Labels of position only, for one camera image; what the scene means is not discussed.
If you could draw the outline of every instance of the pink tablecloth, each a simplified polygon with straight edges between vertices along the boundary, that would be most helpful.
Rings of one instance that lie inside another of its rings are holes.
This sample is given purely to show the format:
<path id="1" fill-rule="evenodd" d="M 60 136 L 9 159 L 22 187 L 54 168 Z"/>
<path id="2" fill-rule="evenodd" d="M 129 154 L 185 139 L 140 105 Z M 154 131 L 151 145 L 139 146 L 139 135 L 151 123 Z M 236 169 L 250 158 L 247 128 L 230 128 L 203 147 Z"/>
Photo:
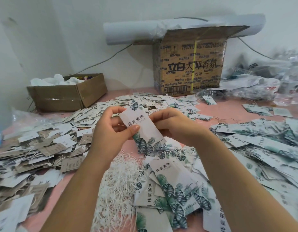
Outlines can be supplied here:
<path id="1" fill-rule="evenodd" d="M 118 90 L 118 91 L 110 91 L 105 94 L 99 101 L 107 101 L 117 96 L 121 95 L 131 95 L 133 92 L 152 92 L 156 93 L 154 88 L 141 88 L 141 89 L 131 89 L 131 90 Z M 206 127 L 210 127 L 213 124 L 217 124 L 220 122 L 225 123 L 241 123 L 251 121 L 253 119 L 259 119 L 261 116 L 253 113 L 248 113 L 243 107 L 242 104 L 244 103 L 251 103 L 251 101 L 244 101 L 244 100 L 228 100 L 225 102 L 219 102 L 217 105 L 207 105 L 205 102 L 201 102 L 196 107 L 200 109 L 200 113 L 203 115 L 213 116 L 214 118 L 211 121 L 201 121 L 197 120 L 197 123 L 201 123 Z M 259 105 L 270 105 L 269 103 L 260 103 Z M 291 113 L 294 117 L 298 117 L 298 113 L 290 107 Z M 282 121 L 285 117 L 281 116 L 273 116 L 273 117 L 265 117 L 270 120 L 274 121 Z M 137 157 L 137 148 L 135 142 L 133 140 L 128 140 L 124 145 L 123 148 L 125 153 L 131 153 L 132 155 Z M 73 173 L 68 174 L 53 190 L 51 197 L 44 209 L 44 211 L 28 218 L 24 223 L 23 226 L 29 232 L 38 232 L 43 223 L 45 222 L 46 218 L 50 214 L 51 210 L 53 209 L 54 205 L 58 201 L 61 193 L 63 192 L 64 188 L 70 181 Z M 186 231 L 186 232 L 202 232 L 205 231 L 202 227 L 202 214 L 198 215 L 190 215 L 188 217 L 188 229 L 187 230 L 178 230 Z"/>

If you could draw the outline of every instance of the left hand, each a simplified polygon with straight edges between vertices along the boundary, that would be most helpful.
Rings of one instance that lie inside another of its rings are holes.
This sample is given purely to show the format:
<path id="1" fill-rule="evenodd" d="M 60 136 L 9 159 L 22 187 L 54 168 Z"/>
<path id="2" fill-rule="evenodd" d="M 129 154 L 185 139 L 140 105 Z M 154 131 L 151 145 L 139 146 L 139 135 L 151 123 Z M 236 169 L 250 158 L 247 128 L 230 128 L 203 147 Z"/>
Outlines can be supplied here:
<path id="1" fill-rule="evenodd" d="M 112 117 L 113 114 L 125 110 L 124 107 L 108 107 L 97 122 L 93 133 L 88 155 L 103 161 L 106 169 L 118 155 L 125 141 L 136 134 L 140 128 L 139 125 L 132 125 L 127 128 L 120 117 Z"/>

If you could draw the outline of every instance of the barcode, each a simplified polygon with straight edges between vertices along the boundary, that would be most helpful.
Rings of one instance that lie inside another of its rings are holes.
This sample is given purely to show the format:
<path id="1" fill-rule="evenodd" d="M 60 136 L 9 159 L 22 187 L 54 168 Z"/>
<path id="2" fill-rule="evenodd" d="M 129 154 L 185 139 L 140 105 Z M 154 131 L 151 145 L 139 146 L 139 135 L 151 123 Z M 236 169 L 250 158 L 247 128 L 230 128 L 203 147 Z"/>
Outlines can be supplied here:
<path id="1" fill-rule="evenodd" d="M 186 85 L 164 87 L 165 93 L 186 92 L 186 91 L 187 91 Z"/>

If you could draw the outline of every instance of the brown cardboard box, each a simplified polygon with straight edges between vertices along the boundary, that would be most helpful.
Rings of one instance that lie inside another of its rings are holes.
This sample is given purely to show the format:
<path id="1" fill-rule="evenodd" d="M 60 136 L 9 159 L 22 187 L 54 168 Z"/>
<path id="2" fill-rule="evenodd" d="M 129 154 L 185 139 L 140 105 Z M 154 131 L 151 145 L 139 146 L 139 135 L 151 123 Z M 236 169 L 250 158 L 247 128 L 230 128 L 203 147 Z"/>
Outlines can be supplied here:
<path id="1" fill-rule="evenodd" d="M 77 85 L 27 86 L 27 90 L 39 111 L 73 112 L 91 106 L 107 92 L 103 74 L 74 75 L 84 76 L 93 78 Z"/>
<path id="2" fill-rule="evenodd" d="M 247 28 L 168 30 L 162 41 L 153 45 L 155 89 L 175 97 L 199 88 L 219 87 L 227 39 Z"/>

